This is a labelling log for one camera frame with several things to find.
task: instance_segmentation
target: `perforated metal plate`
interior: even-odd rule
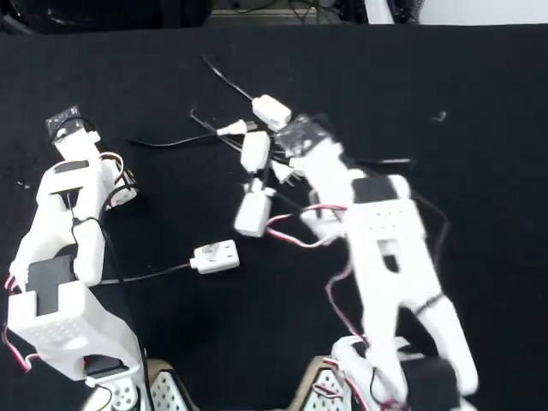
[[[162,371],[151,386],[156,411],[188,411],[181,392],[171,374]]]

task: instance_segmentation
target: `power adapter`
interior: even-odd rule
[[[210,274],[236,268],[240,265],[238,250],[234,240],[220,241],[208,244],[194,250],[190,266],[200,274]]]

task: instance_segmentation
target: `black fabric surface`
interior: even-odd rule
[[[122,140],[200,134],[188,120],[193,106],[219,126],[252,118],[248,102],[214,77],[200,54],[253,95],[267,92],[294,113],[328,114],[351,157],[417,160],[410,181],[452,221],[440,281],[479,370],[472,402],[480,409],[542,408],[548,27],[0,38],[4,270],[32,222],[40,178],[58,159],[44,120],[78,104],[143,189],[106,221],[127,276],[180,264],[209,242],[235,238],[239,247],[238,270],[131,284],[136,332],[149,355],[171,362],[202,408],[289,405],[308,362],[345,334],[324,292],[346,261],[344,245],[303,250],[235,235],[244,174],[226,146],[154,151]],[[439,122],[433,117],[441,111],[447,116]],[[305,195],[304,187],[284,193]],[[273,212],[282,211],[275,204]],[[432,239],[438,220],[424,217]],[[299,232],[297,224],[289,229]],[[104,275],[112,277],[108,266]],[[96,295],[126,318],[118,287]],[[337,285],[336,298],[359,321],[352,281]],[[3,317],[6,308],[3,295]],[[424,341],[414,323],[402,330]],[[88,392],[45,365],[19,376],[6,349],[0,361],[3,409],[77,409]]]

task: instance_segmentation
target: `connector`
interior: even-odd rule
[[[267,94],[254,98],[251,105],[254,115],[272,131],[281,130],[291,120],[291,110]]]
[[[271,213],[272,200],[265,190],[246,193],[234,221],[234,229],[242,235],[262,237]]]
[[[194,250],[194,257],[190,259],[190,266],[200,274],[224,271],[240,265],[238,250],[234,240],[227,240],[208,244]]]
[[[238,120],[227,127],[217,130],[217,135],[242,135],[257,129],[257,123]]]
[[[280,184],[289,182],[289,178],[294,174],[295,170],[293,167],[279,163],[278,161],[272,160],[271,162],[272,171],[274,171],[274,176],[276,176]]]
[[[265,131],[247,133],[241,145],[240,163],[248,173],[256,173],[266,166],[271,138]]]

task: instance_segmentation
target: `red and white wire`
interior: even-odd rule
[[[346,207],[340,206],[340,205],[327,205],[327,204],[316,204],[316,205],[310,205],[309,207],[303,208],[302,212],[305,211],[311,211],[311,210],[333,210],[333,211],[345,211]],[[276,237],[279,240],[283,240],[286,242],[290,242],[291,244],[295,244],[296,246],[302,247],[302,248],[316,248],[324,245],[328,241],[332,241],[335,237],[329,236],[322,239],[319,239],[316,242],[313,243],[307,243],[304,241],[299,240],[296,237],[293,237],[292,235],[285,234],[281,231],[278,231],[276,229],[270,228],[270,225],[272,223],[275,223],[276,221],[283,220],[285,218],[291,217],[294,214],[283,214],[281,216],[275,216],[269,219],[266,222],[266,232],[273,237]]]
[[[346,326],[348,331],[350,331],[352,335],[359,337],[368,346],[369,343],[367,342],[366,338],[363,336],[363,334],[359,333],[356,330],[352,322],[346,317],[346,315],[344,315],[343,311],[335,303],[335,298],[333,297],[333,286],[339,281],[347,278],[350,274],[352,274],[352,259],[348,259],[348,262],[346,263],[344,269],[340,273],[333,276],[325,285],[325,293],[327,294],[327,298],[329,299],[329,303],[333,307],[335,314]]]
[[[14,344],[9,341],[7,325],[5,325],[2,330],[2,341],[5,346],[8,347],[9,351],[11,351],[11,354],[24,372],[29,372],[33,368],[32,361],[40,358],[38,354],[29,354],[26,357],[23,357]]]

